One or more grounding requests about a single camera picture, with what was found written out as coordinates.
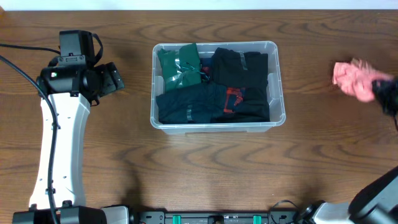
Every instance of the pink cloth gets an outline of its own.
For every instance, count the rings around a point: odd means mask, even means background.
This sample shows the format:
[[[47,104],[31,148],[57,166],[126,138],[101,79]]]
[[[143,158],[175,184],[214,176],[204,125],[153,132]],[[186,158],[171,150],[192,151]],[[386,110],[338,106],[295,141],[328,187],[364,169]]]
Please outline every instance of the pink cloth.
[[[352,59],[351,63],[337,62],[333,70],[333,84],[349,96],[356,96],[359,101],[374,100],[372,81],[392,80],[392,75],[375,70],[362,60]]]

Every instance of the plastic bin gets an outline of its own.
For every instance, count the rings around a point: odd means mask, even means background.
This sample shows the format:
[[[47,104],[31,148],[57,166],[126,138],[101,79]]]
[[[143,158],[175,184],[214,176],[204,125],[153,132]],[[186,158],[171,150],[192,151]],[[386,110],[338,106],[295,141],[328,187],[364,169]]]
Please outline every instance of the plastic bin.
[[[260,52],[268,54],[268,87],[270,122],[257,123],[210,123],[210,124],[162,124],[158,120],[156,96],[164,93],[162,67],[157,57],[157,51],[178,50],[186,44],[157,44],[152,53],[152,93],[150,104],[150,123],[153,127],[167,134],[183,134],[194,132],[247,131],[264,132],[282,125],[286,120],[282,80],[280,78],[278,48],[272,41],[230,42],[230,43],[197,43],[200,58],[211,57],[218,47],[236,52]]]

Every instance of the wood grain surface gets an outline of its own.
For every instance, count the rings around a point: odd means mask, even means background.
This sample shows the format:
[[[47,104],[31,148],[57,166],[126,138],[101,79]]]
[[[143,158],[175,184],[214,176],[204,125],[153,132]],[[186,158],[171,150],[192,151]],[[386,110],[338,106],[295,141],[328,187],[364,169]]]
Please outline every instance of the wood grain surface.
[[[398,163],[398,133],[377,103],[331,84],[336,61],[359,57],[398,75],[397,11],[5,12],[0,42],[58,47],[61,30],[97,33],[103,63],[126,88],[92,108],[83,179],[87,206],[267,210],[350,201]],[[166,135],[149,122],[158,43],[272,40],[279,48],[286,122],[265,133]],[[31,77],[51,52],[0,49]],[[0,223],[27,210],[39,168],[40,100],[0,63]]]

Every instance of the cable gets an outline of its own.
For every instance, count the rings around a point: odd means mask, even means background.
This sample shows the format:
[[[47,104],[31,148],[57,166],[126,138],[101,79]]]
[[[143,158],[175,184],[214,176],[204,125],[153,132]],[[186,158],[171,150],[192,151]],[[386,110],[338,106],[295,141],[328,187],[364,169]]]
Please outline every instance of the cable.
[[[61,52],[59,52],[58,50],[48,49],[46,47],[26,47],[26,46],[12,45],[12,44],[0,44],[0,47],[11,47],[11,48],[25,49],[25,50],[46,50],[49,52],[54,52],[59,55],[61,54]]]
[[[277,202],[277,203],[276,203],[274,206],[272,206],[272,207],[269,209],[269,211],[268,211],[268,213],[269,213],[268,216],[271,217],[272,221],[273,221],[275,224],[278,224],[278,223],[275,222],[274,216],[271,215],[271,210],[274,209],[276,206],[278,206],[280,203],[291,203],[295,208],[297,208],[297,210],[299,209],[298,206],[296,206],[296,205],[295,205],[293,202],[291,202],[290,200],[281,200],[281,201]]]
[[[58,121],[57,121],[57,115],[55,114],[54,107],[52,106],[49,97],[47,94],[43,92],[43,90],[39,87],[39,85],[30,77],[28,76],[24,71],[22,71],[20,68],[18,68],[16,65],[8,61],[6,58],[0,55],[0,60],[2,60],[4,63],[9,65],[11,68],[15,69],[15,71],[19,72],[24,78],[26,78],[36,89],[39,91],[40,95],[43,97],[45,102],[50,108],[51,115],[52,115],[52,139],[51,139],[51,148],[50,148],[50,159],[49,159],[49,172],[47,174],[47,189],[48,189],[48,195],[49,195],[49,202],[50,202],[50,209],[51,209],[51,215],[54,220],[55,224],[59,224],[60,222],[57,219],[57,214],[55,213],[55,202],[54,202],[54,196],[53,196],[53,188],[52,188],[52,171],[53,171],[53,164],[54,164],[54,154],[55,154],[55,143],[57,140],[57,131],[58,131]]]

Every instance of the green folded shirt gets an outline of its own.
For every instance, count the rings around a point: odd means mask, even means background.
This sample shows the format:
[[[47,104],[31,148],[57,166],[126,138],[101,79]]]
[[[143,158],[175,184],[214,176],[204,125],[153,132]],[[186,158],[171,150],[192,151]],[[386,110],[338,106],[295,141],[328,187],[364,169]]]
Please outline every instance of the green folded shirt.
[[[157,56],[162,66],[166,91],[201,83],[196,43],[185,45],[178,51],[161,49]]]

